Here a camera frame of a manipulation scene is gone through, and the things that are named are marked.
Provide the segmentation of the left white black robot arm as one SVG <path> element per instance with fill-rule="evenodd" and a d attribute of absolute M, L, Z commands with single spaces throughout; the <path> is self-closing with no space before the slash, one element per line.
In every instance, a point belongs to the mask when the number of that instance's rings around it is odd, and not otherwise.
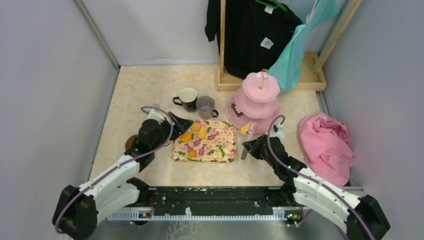
<path fill-rule="evenodd" d="M 149 185 L 136 175 L 155 159 L 155 152 L 194 124 L 170 111 L 165 117 L 162 113 L 157 107 L 149 107 L 148 118 L 117 162 L 97 177 L 61 191 L 52 218 L 57 233 L 86 240 L 102 221 L 123 207 L 153 203 Z"/>

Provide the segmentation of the yellow rectangular biscuit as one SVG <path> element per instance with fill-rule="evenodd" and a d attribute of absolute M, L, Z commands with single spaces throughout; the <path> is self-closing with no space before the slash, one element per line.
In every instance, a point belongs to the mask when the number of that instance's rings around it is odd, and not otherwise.
<path fill-rule="evenodd" d="M 207 129 L 201 127 L 197 133 L 197 138 L 200 140 L 204 140 L 206 138 L 207 135 Z"/>

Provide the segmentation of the chocolate triangle cake slice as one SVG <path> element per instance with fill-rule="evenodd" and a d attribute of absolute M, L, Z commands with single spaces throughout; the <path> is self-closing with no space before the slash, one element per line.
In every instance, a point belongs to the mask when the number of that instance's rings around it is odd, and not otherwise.
<path fill-rule="evenodd" d="M 232 103 L 231 105 L 230 105 L 230 107 L 231 107 L 231 109 L 232 109 L 232 111 L 234 112 L 234 114 L 237 116 L 237 117 L 241 117 L 244 113 L 238 108 L 238 106 L 235 104 L 235 103 Z"/>

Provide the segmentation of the yellow layered cake slice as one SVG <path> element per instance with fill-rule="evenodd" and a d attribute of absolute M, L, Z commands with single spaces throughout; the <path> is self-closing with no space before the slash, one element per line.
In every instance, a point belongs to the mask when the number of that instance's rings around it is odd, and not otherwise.
<path fill-rule="evenodd" d="M 252 124 L 252 122 L 250 121 L 240 128 L 240 132 L 241 132 L 242 135 L 248 134 L 251 124 Z"/>

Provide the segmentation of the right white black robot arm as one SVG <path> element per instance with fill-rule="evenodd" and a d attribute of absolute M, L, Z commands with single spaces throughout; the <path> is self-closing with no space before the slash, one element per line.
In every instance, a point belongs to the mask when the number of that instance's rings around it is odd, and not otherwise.
<path fill-rule="evenodd" d="M 270 165 L 284 182 L 281 199 L 287 206 L 310 208 L 335 224 L 349 240 L 381 240 L 391 229 L 374 197 L 358 196 L 324 180 L 290 156 L 278 137 L 262 134 L 242 145 L 252 157 Z"/>

